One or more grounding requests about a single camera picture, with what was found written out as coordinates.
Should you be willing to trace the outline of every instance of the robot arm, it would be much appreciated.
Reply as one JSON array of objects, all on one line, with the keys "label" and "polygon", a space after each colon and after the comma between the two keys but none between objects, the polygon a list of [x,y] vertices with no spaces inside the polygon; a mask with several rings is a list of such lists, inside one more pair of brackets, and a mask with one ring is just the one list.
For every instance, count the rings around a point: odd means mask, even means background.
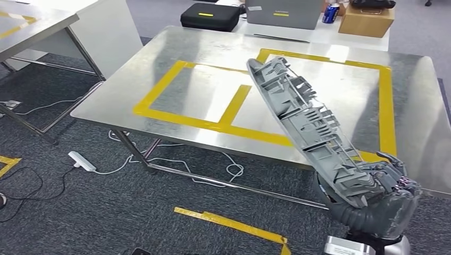
[{"label": "robot arm", "polygon": [[421,193],[403,162],[382,152],[378,156],[387,161],[365,162],[333,112],[283,57],[266,64],[250,59],[247,67],[274,118],[315,169],[315,186],[333,218],[372,238],[400,238]]}]

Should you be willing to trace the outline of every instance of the yellow tape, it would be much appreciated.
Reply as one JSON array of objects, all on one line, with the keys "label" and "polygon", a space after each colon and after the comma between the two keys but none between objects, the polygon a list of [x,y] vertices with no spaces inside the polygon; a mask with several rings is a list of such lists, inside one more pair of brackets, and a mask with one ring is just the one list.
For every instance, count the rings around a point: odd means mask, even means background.
[{"label": "yellow tape", "polygon": [[0,11],[0,17],[23,19],[25,21],[25,23],[22,25],[18,25],[6,32],[0,33],[0,39],[3,39],[3,38],[17,32],[17,31],[21,30],[22,28],[25,28],[37,21],[35,18],[30,17],[30,16],[17,15],[17,14],[6,13],[6,12],[1,12],[1,11]]},{"label": "yellow tape", "polygon": [[282,16],[282,17],[290,16],[290,14],[287,14],[287,13],[277,13],[277,12],[274,12],[272,15],[274,15],[274,16]]},{"label": "yellow tape", "polygon": [[244,100],[247,97],[247,94],[249,93],[250,89],[252,87],[248,85],[241,85],[237,92],[235,93],[234,97],[232,98],[232,101],[230,101],[229,106],[227,109],[225,109],[224,114],[222,115],[221,119],[219,120],[219,124],[222,125],[231,125],[233,120],[238,114],[238,111],[241,108],[241,105],[243,105]]},{"label": "yellow tape", "polygon": [[239,231],[251,234],[251,235],[255,235],[255,236],[261,237],[263,239],[266,239],[266,240],[269,240],[272,242],[280,243],[280,244],[282,244],[282,251],[280,254],[281,255],[291,255],[291,251],[288,248],[288,240],[281,235],[271,233],[269,231],[262,230],[262,229],[259,229],[256,227],[252,227],[252,226],[246,225],[244,223],[237,222],[232,219],[227,219],[225,217],[222,217],[222,216],[219,216],[216,214],[212,214],[212,213],[206,212],[206,211],[203,212],[202,214],[200,214],[195,211],[190,211],[187,209],[175,207],[174,212],[179,213],[179,214],[184,214],[187,216],[191,216],[194,218],[198,218],[198,219],[203,219],[208,222],[214,222],[216,224],[223,225],[226,227],[231,227],[236,230],[239,230]]},{"label": "yellow tape", "polygon": [[[369,69],[379,70],[379,136],[380,136],[380,150],[396,155],[396,137],[395,137],[395,121],[394,121],[394,110],[393,110],[393,99],[391,90],[391,69],[387,66],[363,63],[357,61],[345,61],[336,62],[332,61],[327,57],[323,56],[313,56],[307,54],[284,52],[281,50],[272,49],[261,49],[257,57],[257,60],[264,63],[268,57],[273,55],[303,58],[313,61],[323,61],[330,63],[337,63],[342,65],[363,67]],[[161,121],[167,121],[171,123],[189,125],[196,128],[213,130],[216,132],[237,135],[249,139],[254,139],[258,141],[264,141],[269,143],[274,143],[282,146],[292,146],[290,140],[280,134],[266,133],[257,130],[246,129],[243,127],[237,127],[231,125],[235,119],[238,111],[246,99],[251,87],[246,85],[241,85],[236,92],[235,96],[229,103],[229,106],[222,115],[218,123],[200,120],[188,116],[182,116],[178,114],[162,112],[159,110],[150,109],[152,103],[160,96],[164,89],[169,86],[172,80],[184,69],[184,68],[194,68],[196,63],[177,61],[174,66],[161,78],[160,81],[155,85],[155,87],[133,108],[133,112],[137,115],[154,118]],[[247,73],[244,70],[236,70],[225,67],[205,65],[214,68],[219,68],[228,71]],[[376,162],[384,160],[379,158],[376,154],[361,151],[362,158],[368,162]]]},{"label": "yellow tape", "polygon": [[209,13],[199,13],[199,15],[213,17],[213,14],[209,14]]},{"label": "yellow tape", "polygon": [[6,164],[2,169],[0,169],[0,177],[6,174],[13,166],[15,166],[21,158],[7,158],[0,156],[0,163]]}]

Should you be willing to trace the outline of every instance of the white desk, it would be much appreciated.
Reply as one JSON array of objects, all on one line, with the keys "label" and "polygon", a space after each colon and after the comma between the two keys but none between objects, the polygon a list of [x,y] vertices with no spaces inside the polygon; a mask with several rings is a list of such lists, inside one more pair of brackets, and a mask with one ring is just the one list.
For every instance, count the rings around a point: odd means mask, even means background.
[{"label": "white desk", "polygon": [[[216,4],[239,6],[239,0],[219,0]],[[271,25],[258,25],[247,23],[246,19],[240,18],[237,26],[232,32],[243,33],[246,35],[266,35],[309,41],[311,43],[320,43],[328,45],[343,45],[351,48],[374,49],[388,51],[388,38],[390,30],[383,38],[373,38],[366,36],[354,36],[338,33],[341,17],[337,17],[333,24],[325,24],[321,21],[322,15],[318,19],[315,30],[275,27]]]},{"label": "white desk", "polygon": [[[21,0],[21,2],[76,13],[80,20],[70,25],[70,28],[107,79],[143,47],[126,0]],[[16,57],[37,60],[46,53],[83,59],[64,31],[47,37]],[[15,70],[28,65],[12,59],[6,62]]]}]

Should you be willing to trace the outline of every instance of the blue can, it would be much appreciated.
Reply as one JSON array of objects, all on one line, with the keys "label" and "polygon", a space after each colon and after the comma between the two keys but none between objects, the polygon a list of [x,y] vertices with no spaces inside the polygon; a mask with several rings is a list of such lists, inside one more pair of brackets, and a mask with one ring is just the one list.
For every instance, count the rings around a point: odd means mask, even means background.
[{"label": "blue can", "polygon": [[329,4],[324,11],[323,23],[332,24],[340,10],[339,4]]}]

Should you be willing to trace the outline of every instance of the stainless steel table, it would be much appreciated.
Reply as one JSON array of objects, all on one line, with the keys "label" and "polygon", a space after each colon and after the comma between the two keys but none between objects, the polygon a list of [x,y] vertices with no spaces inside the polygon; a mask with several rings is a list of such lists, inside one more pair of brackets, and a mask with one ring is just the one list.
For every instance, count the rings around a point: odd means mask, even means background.
[{"label": "stainless steel table", "polygon": [[113,129],[143,162],[158,141],[141,155],[122,131],[310,169],[245,71],[274,56],[309,81],[365,160],[397,155],[426,190],[451,193],[451,128],[429,57],[167,27],[71,115]]},{"label": "stainless steel table", "polygon": [[[98,69],[89,54],[85,51],[77,37],[73,34],[72,30],[68,27],[70,24],[76,22],[77,20],[78,16],[76,14],[67,11],[52,10],[33,5],[16,2],[5,2],[0,0],[0,63],[4,62],[8,58],[11,58],[18,61],[94,75],[99,77],[101,81],[104,81],[105,78],[103,77],[101,71]],[[65,29],[72,43],[75,44],[82,56],[93,68],[93,72],[55,65],[51,63],[30,61],[27,59],[13,57],[17,53],[20,53],[21,51],[29,48],[34,43],[63,29]],[[14,112],[12,112],[8,107],[2,104],[0,104],[0,113],[4,113],[13,118],[13,120],[24,125],[35,134],[42,136],[50,143],[55,143],[56,141],[47,136],[45,133],[57,122],[59,122],[64,116],[68,115],[68,113],[72,111],[79,103],[80,101],[76,102],[42,130],[26,122],[24,119],[14,114]]]}]

